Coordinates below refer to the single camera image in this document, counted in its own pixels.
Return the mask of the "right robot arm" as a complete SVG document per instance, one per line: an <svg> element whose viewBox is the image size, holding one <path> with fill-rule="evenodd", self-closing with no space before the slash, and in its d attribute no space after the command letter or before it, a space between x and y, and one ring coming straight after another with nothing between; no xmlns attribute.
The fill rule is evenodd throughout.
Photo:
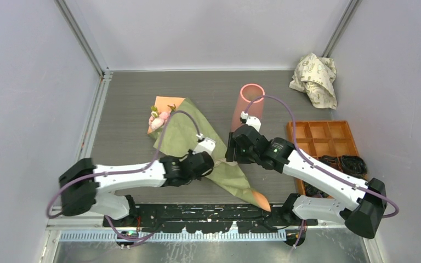
<svg viewBox="0 0 421 263"><path fill-rule="evenodd" d="M244 124L230 132L225 155L228 162L255 163L266 170L292 176L329 194L314 198L291 194L282 217L289 225L319 219L343 223L354 234L373 239L388 205L385 184L344 174L307 155L283 138L267 139Z"/></svg>

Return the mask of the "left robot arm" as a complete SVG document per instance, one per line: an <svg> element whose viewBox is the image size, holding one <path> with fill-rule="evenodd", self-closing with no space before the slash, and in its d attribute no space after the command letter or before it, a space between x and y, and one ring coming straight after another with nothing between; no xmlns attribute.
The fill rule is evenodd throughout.
<svg viewBox="0 0 421 263"><path fill-rule="evenodd" d="M148 164L95 165L91 158L76 162L59 177L61 213L76 216L92 211L132 226L138 219L133 200L115 191L137 187L179 187L209 175L214 167L207 152L182 157L163 156Z"/></svg>

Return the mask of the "green orange flower bouquet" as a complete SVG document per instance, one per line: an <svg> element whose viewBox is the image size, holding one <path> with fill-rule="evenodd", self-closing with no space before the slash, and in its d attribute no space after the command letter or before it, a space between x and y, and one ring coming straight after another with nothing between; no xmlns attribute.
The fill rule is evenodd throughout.
<svg viewBox="0 0 421 263"><path fill-rule="evenodd" d="M242 169L225 159L225 143L189 98L157 96L148 125L155 149L181 159L210 157L212 167L204 170L210 181L238 199L271 210L267 198L250 185Z"/></svg>

